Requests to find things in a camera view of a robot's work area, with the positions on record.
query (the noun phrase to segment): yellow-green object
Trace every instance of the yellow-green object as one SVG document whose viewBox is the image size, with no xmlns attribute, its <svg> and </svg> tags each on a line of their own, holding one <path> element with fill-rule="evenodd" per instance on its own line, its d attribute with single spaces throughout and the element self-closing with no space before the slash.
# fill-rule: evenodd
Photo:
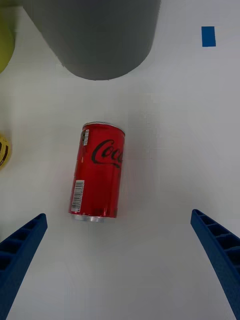
<svg viewBox="0 0 240 320">
<path fill-rule="evenodd" d="M 0 170 L 8 162 L 12 154 L 12 148 L 4 135 L 0 134 Z"/>
<path fill-rule="evenodd" d="M 0 13 L 0 73 L 8 65 L 14 52 L 14 37 Z"/>
</svg>

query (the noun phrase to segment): aluminum can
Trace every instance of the aluminum can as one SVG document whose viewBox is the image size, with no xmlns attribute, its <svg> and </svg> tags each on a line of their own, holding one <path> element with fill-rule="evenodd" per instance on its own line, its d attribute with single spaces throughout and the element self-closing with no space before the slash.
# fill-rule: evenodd
<svg viewBox="0 0 240 320">
<path fill-rule="evenodd" d="M 82 128 L 69 213 L 77 220 L 116 218 L 125 133 L 105 122 Z"/>
</svg>

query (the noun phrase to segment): can bottom rim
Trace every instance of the can bottom rim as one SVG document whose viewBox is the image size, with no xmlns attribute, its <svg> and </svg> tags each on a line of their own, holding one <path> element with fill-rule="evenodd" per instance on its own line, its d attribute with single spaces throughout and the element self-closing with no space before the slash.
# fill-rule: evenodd
<svg viewBox="0 0 240 320">
<path fill-rule="evenodd" d="M 85 222 L 100 222 L 103 223 L 105 221 L 105 217 L 103 216 L 94 216 L 94 215 L 84 215 L 84 214 L 73 214 L 71 216 L 74 220 L 80 220 Z"/>
</svg>

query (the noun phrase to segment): blue tape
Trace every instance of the blue tape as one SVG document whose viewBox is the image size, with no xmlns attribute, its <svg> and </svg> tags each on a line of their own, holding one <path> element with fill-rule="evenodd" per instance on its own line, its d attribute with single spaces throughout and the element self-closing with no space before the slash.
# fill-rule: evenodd
<svg viewBox="0 0 240 320">
<path fill-rule="evenodd" d="M 201 37 L 203 47 L 216 47 L 215 27 L 202 26 Z"/>
</svg>

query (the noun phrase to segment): coca-cola logo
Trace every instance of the coca-cola logo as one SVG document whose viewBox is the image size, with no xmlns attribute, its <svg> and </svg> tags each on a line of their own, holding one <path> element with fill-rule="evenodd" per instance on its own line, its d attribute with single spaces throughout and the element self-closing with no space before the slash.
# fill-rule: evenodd
<svg viewBox="0 0 240 320">
<path fill-rule="evenodd" d="M 121 168 L 123 151 L 114 148 L 115 141 L 112 139 L 101 142 L 92 152 L 91 159 L 98 165 L 113 165 Z"/>
</svg>

